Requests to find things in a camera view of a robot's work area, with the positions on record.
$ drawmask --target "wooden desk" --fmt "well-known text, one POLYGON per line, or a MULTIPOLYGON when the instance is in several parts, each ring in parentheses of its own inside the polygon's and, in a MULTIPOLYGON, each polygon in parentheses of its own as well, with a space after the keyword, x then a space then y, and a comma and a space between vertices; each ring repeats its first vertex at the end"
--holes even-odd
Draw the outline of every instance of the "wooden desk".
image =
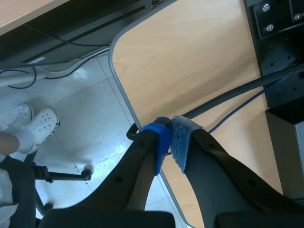
MULTIPOLYGON (((117 79, 142 126, 184 114, 259 77, 242 0, 178 0, 128 28, 113 44, 117 79)), ((210 129, 255 89, 196 117, 210 129)), ((264 96, 212 135, 228 153, 282 192, 264 111, 264 96)), ((186 220, 203 227, 194 192, 172 157, 162 169, 186 220)))
POLYGON ((0 0, 0 36, 69 0, 0 0))

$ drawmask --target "gray desk edge trim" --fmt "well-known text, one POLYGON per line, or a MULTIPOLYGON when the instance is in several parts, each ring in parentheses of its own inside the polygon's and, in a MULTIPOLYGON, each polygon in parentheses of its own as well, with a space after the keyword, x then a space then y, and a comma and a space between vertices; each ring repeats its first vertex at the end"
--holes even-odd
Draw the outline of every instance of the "gray desk edge trim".
MULTIPOLYGON (((148 12, 148 13, 146 13, 145 15, 141 16, 141 17, 138 18, 136 21, 132 22, 130 25, 128 25, 127 27, 125 27, 123 30, 121 30, 121 31, 115 36, 115 38, 113 39, 113 41, 112 41, 112 43, 111 43, 111 46, 110 46, 110 50, 109 50, 109 65, 110 65, 110 70, 111 70, 111 72, 112 72, 112 74, 113 74, 113 77, 114 77, 114 79, 115 79, 115 81, 116 81, 116 83, 117 83, 117 86, 118 86, 120 92, 122 93, 122 96, 123 96, 123 98, 124 98, 124 101, 126 102, 127 107, 128 107, 129 110, 130 110, 130 113, 131 113, 131 115, 132 115, 132 117, 133 117, 133 119, 134 119, 134 122, 135 122, 135 124, 136 124, 136 126, 138 127, 139 130, 142 129, 142 126, 141 126, 141 124, 139 123, 139 120, 138 120, 138 118, 137 118, 137 116, 136 116, 136 114, 135 114, 135 111, 134 111, 134 109, 133 109, 133 107, 132 107, 132 105, 131 105, 131 103, 130 103, 130 101, 129 101, 129 99, 128 99, 128 96, 127 96, 127 94, 125 93, 124 88, 123 88, 123 86, 122 86, 122 84, 121 84, 121 82, 120 82, 120 80, 119 80, 119 78, 118 78, 118 76, 117 76, 117 74, 116 74, 116 72, 115 72, 115 69, 114 69, 114 65, 113 65, 113 50, 114 50, 114 47, 115 47, 117 41, 119 40, 119 38, 120 38, 124 33, 126 33, 126 32, 129 31, 129 30, 131 30, 132 28, 134 28, 134 27, 137 26, 138 24, 142 23, 143 21, 145 21, 146 19, 148 19, 149 17, 151 17, 151 16, 154 15, 155 13, 161 11, 163 8, 165 8, 165 7, 169 6, 169 5, 171 5, 171 4, 174 3, 175 1, 177 1, 177 0, 168 0, 168 1, 164 2, 162 5, 157 6, 155 9, 152 9, 150 12, 148 12)), ((181 208, 180 208, 180 206, 179 206, 179 204, 178 204, 178 202, 177 202, 177 200, 176 200, 176 198, 175 198, 175 196, 174 196, 174 193, 173 193, 173 191, 172 191, 172 189, 171 189, 171 187, 170 187, 170 185, 169 185, 169 183, 168 183, 168 181, 167 181, 167 178, 166 178, 166 176, 165 176, 165 174, 163 173, 162 170, 161 170, 160 174, 161 174, 161 177, 162 177, 162 179, 163 179, 163 181, 164 181, 164 183, 165 183, 165 185, 166 185, 166 187, 167 187, 167 189, 168 189, 168 191, 169 191, 169 194, 170 194, 170 196, 171 196, 171 198, 172 198, 172 200, 173 200, 173 202, 174 202, 174 204, 175 204, 175 206, 176 206, 176 208, 177 208, 177 211, 179 212, 180 217, 182 218, 183 222, 184 222, 188 227, 193 227, 192 225, 190 225, 190 224, 187 222, 187 220, 186 220, 184 214, 182 213, 182 210, 181 210, 181 208)))

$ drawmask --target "white crocs shoe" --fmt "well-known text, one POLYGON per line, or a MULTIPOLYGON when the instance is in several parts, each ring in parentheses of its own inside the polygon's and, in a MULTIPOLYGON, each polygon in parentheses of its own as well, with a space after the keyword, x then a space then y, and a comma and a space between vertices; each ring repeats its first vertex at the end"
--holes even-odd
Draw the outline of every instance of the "white crocs shoe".
POLYGON ((38 147, 55 133, 59 127, 59 118, 52 108, 43 109, 25 128, 34 136, 32 149, 26 154, 35 152, 38 147))
POLYGON ((16 107, 14 114, 14 121, 2 128, 0 131, 14 134, 18 132, 21 127, 27 125, 34 117, 34 110, 29 104, 21 104, 16 107))

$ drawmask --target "blue cable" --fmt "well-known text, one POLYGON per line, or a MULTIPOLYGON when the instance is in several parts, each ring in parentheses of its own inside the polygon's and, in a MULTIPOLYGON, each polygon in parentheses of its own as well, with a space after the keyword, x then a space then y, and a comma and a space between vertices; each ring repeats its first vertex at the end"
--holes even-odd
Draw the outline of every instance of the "blue cable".
POLYGON ((265 89, 263 89, 262 91, 258 92, 256 95, 254 95, 253 97, 251 97, 250 99, 248 99, 247 101, 245 101, 243 104, 241 104, 239 107, 237 107, 236 109, 234 109, 231 113, 229 113, 228 115, 226 115, 217 125, 215 125, 210 131, 209 133, 211 134, 212 132, 214 132, 216 129, 218 129, 218 127, 220 127, 229 117, 231 117, 234 113, 236 113, 237 111, 239 111, 240 109, 242 109, 243 107, 245 107, 247 104, 249 104, 250 102, 252 102, 254 99, 256 99, 258 96, 262 95, 263 93, 267 92, 268 90, 272 89, 273 87, 275 87, 277 84, 279 84, 280 82, 282 82, 283 80, 285 80, 286 78, 283 78, 281 80, 278 80, 276 82, 273 82, 272 84, 270 84, 269 86, 267 86, 265 89))

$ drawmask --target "chair wheel base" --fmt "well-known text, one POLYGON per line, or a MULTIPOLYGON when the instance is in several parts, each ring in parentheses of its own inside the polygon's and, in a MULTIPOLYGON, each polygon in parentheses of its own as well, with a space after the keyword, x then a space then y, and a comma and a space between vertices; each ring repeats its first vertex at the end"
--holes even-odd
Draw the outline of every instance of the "chair wheel base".
POLYGON ((54 207, 54 204, 52 204, 52 203, 47 203, 44 205, 44 208, 46 211, 53 209, 53 207, 54 207))
POLYGON ((92 177, 92 172, 90 170, 83 170, 81 172, 81 176, 83 176, 84 180, 86 181, 89 181, 91 180, 91 177, 92 177))

